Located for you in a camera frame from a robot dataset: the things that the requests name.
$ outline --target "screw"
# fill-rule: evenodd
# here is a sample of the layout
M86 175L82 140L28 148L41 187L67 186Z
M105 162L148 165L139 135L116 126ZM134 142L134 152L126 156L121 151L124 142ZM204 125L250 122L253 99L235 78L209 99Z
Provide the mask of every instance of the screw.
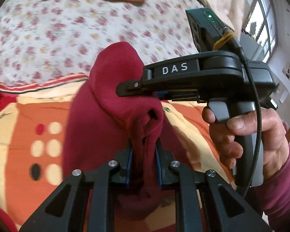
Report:
M174 161L171 162L171 166L172 167L179 167L180 165L181 165L181 163L179 161L177 161L177 160L174 160Z
M213 170L213 169L210 169L206 172L206 174L209 176L209 177L215 177L217 175L216 171Z
M81 173L82 173L82 171L79 170L79 169L75 169L75 170L72 172L72 174L73 174L74 176L80 176Z
M116 160L111 160L111 161L108 162L108 165L109 165L110 167L116 167L117 164L118 164L118 162L117 162Z
M164 111L167 111L168 113L171 112L171 110L170 110L168 107L163 107L163 110L164 110Z

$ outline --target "red cloth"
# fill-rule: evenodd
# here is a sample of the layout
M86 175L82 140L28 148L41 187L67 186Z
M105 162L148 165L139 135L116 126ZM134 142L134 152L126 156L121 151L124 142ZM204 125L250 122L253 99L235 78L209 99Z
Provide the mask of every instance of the red cloth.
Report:
M0 218L11 232L18 232L11 218L0 208Z
M290 146L282 168L254 190L271 228L276 232L290 232Z
M117 85L139 79L143 67L137 52L126 42L112 44L98 55L89 81L71 104L62 158L64 177L75 169L95 170L112 160L130 138L133 188L117 195L115 209L129 219L144 219L161 202L154 158L155 142L161 134L164 148L190 165L171 125L163 121L157 97L116 95Z

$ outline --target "red towel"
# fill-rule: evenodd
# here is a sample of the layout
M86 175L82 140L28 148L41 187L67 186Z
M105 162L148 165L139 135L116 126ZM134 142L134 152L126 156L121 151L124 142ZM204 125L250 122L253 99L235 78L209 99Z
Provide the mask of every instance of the red towel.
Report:
M63 176L74 169L95 170L133 145L132 188L117 195L115 212L130 219L144 219L161 202L155 166L155 142L161 136L164 149L190 165L186 150L164 119L155 96L118 97L115 89L123 81L142 75L143 63L126 42L104 49L87 81L71 104L63 149Z

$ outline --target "black plastic bracket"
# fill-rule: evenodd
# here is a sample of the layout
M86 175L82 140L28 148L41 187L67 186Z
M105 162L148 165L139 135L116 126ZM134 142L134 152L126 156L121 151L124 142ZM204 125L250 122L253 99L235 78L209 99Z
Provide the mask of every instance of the black plastic bracket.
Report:
M216 171L193 171L174 160L159 139L155 156L161 189L175 190L177 232L271 232ZM91 189L87 232L114 232L112 190L129 187L131 143L115 158L97 170L74 170L29 217L20 232L83 232Z

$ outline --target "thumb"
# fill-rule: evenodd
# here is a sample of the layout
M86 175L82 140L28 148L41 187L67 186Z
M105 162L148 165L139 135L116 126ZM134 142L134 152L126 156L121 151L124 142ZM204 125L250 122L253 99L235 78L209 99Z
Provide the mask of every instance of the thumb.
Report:
M274 109L261 109L262 131L279 132L285 135L285 129L280 117ZM257 131L257 113L256 111L231 118L227 121L228 128L235 135L250 135Z

